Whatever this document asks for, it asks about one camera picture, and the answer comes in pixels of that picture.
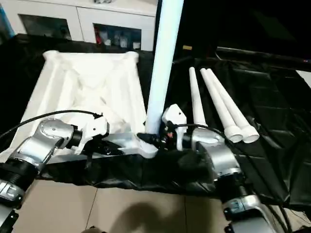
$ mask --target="black tablecloth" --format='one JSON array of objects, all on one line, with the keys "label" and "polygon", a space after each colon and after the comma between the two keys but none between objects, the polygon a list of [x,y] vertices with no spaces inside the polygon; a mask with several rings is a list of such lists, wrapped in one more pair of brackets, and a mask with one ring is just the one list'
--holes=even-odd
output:
[{"label": "black tablecloth", "polygon": [[[3,132],[17,124],[44,64],[42,53],[124,52],[105,46],[44,37],[18,35],[0,46],[1,124]],[[138,71],[145,105],[151,82],[153,55],[139,52]],[[255,143],[238,143],[242,169],[265,203],[306,210],[311,203],[311,90],[294,71],[267,64],[246,64],[190,59],[173,65],[166,106],[177,103],[192,122],[188,69],[197,68],[207,124],[223,130],[200,72],[214,70],[261,137]],[[5,149],[13,135],[1,142]],[[252,157],[277,198],[274,200],[245,157]],[[159,153],[147,160],[139,155],[94,159],[91,171],[85,161],[47,165],[40,179],[97,188],[119,187],[175,194],[216,197],[206,159],[191,151]]]}]

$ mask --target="shelf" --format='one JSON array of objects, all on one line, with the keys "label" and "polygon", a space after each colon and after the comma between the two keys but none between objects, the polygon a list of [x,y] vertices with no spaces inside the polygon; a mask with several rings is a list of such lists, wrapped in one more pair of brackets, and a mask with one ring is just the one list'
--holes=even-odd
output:
[{"label": "shelf", "polygon": [[112,3],[96,4],[93,0],[23,0],[54,3],[91,9],[123,12],[142,16],[156,16],[157,0],[116,0]]}]

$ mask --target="cylindrical white column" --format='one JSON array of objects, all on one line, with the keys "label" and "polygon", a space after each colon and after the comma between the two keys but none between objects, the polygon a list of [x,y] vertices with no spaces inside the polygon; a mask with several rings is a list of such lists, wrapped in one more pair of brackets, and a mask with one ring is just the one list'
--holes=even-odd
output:
[{"label": "cylindrical white column", "polygon": [[146,132],[159,133],[184,0],[163,0],[156,41]]},{"label": "cylindrical white column", "polygon": [[237,107],[237,105],[235,104],[231,96],[228,94],[224,86],[221,84],[221,82],[218,80],[214,72],[211,69],[208,69],[207,74],[213,80],[234,122],[242,130],[243,142],[245,143],[255,142],[259,138],[259,134],[256,131],[256,129],[248,123],[245,116]]},{"label": "cylindrical white column", "polygon": [[206,125],[198,81],[196,79],[195,69],[193,67],[190,67],[189,75],[190,75],[193,122],[195,124]]},{"label": "cylindrical white column", "polygon": [[224,133],[226,137],[234,143],[240,142],[243,139],[241,129],[235,124],[232,116],[225,106],[225,103],[214,86],[213,80],[208,76],[206,69],[202,68],[200,71],[208,88],[209,94],[213,100],[219,118],[224,126]]}]

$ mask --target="white cone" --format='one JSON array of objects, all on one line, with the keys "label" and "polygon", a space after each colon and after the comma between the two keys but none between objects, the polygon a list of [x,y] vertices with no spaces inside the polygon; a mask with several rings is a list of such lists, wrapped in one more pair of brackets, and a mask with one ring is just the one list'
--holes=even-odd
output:
[{"label": "white cone", "polygon": [[213,71],[211,69],[207,69],[206,72],[207,72],[208,77],[212,79],[215,87],[217,88],[218,93],[220,94],[228,111],[230,112],[234,122],[242,130],[243,142],[245,143],[255,142],[259,138],[259,133],[256,131],[256,129],[253,126],[251,126],[248,123],[243,113],[237,107],[237,105],[235,104],[233,99],[230,97],[226,89],[223,87],[221,82],[217,79]]},{"label": "white cone", "polygon": [[240,142],[243,139],[241,129],[235,124],[231,114],[225,106],[225,103],[214,86],[213,80],[208,76],[207,71],[204,68],[200,71],[225,129],[224,133],[226,137],[234,143]]},{"label": "white cone", "polygon": [[195,124],[207,125],[205,122],[205,116],[202,107],[198,81],[196,79],[195,69],[193,67],[190,67],[189,75],[190,75],[193,122]]}]

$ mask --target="white cabinet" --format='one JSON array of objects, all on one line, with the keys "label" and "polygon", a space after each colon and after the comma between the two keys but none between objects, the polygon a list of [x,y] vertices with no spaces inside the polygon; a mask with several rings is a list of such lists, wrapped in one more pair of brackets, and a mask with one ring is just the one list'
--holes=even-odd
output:
[{"label": "white cabinet", "polygon": [[83,41],[77,9],[22,0],[0,0],[15,34],[35,34]]},{"label": "white cabinet", "polygon": [[109,40],[105,44],[152,51],[155,17],[80,7],[78,14],[86,42]]},{"label": "white cabinet", "polygon": [[15,34],[152,51],[157,0],[0,0]]}]

